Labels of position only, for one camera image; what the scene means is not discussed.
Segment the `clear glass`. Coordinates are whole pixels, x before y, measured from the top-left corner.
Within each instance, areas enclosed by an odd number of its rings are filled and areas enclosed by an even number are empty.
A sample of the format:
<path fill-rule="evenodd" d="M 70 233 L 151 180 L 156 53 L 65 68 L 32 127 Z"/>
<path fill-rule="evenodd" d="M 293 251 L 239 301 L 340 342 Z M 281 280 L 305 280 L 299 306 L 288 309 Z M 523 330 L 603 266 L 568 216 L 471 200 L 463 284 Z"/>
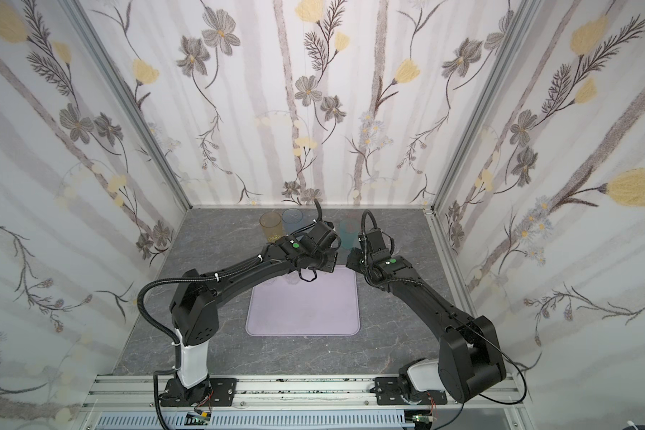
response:
<path fill-rule="evenodd" d="M 301 279 L 297 272 L 292 272 L 285 276 L 285 281 L 290 285 L 297 285 Z"/>

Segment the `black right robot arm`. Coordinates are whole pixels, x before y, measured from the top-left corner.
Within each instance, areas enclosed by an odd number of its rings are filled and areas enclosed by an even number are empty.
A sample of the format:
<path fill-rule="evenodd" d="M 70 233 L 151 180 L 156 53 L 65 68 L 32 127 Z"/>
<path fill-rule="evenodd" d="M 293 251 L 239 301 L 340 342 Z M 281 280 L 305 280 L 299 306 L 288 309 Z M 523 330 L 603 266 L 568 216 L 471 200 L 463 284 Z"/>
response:
<path fill-rule="evenodd" d="M 464 403 L 506 378 L 506 366 L 494 324 L 474 318 L 433 290 L 402 256 L 394 256 L 381 229 L 358 235 L 347 267 L 378 290 L 407 305 L 435 335 L 439 355 L 433 372 L 453 399 Z"/>

